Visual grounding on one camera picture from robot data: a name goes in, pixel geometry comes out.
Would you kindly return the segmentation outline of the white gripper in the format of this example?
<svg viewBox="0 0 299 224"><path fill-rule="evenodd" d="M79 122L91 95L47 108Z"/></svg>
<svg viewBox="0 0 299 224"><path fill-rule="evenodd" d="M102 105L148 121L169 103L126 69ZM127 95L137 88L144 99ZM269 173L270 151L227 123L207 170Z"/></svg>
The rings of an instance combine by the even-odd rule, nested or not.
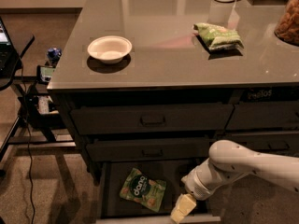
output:
<svg viewBox="0 0 299 224"><path fill-rule="evenodd" d="M189 194L178 197L176 207L171 212L171 219L179 224L196 206L196 200L209 198L219 187L228 184L232 174L218 169L210 159L193 168L181 178L184 188Z"/></svg>

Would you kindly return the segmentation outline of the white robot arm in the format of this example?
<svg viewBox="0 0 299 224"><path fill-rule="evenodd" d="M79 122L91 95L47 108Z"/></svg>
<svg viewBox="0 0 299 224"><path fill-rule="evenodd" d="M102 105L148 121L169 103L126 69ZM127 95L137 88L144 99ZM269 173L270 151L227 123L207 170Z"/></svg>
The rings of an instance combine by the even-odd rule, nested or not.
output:
<svg viewBox="0 0 299 224"><path fill-rule="evenodd" d="M197 201L208 199L224 185L256 175L297 193L299 191L299 159L253 151L230 140L212 144L208 158L181 178L186 194L178 197L171 212L175 224L196 207Z"/></svg>

